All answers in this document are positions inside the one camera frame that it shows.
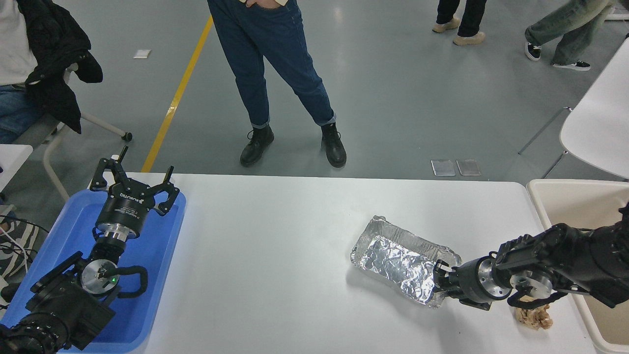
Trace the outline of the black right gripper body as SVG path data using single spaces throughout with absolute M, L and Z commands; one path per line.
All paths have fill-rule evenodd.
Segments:
M 455 298 L 463 305 L 489 311 L 493 300 L 479 278 L 481 267 L 489 263 L 490 259 L 476 259 L 454 267 L 447 277 L 449 286 L 445 290 L 445 295 Z

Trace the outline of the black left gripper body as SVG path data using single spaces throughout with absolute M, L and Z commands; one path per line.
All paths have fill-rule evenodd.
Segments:
M 140 234 L 147 215 L 155 206 L 155 191 L 148 184 L 138 181 L 115 183 L 109 188 L 96 227 L 105 231 L 107 226 L 121 225 L 131 234 Z

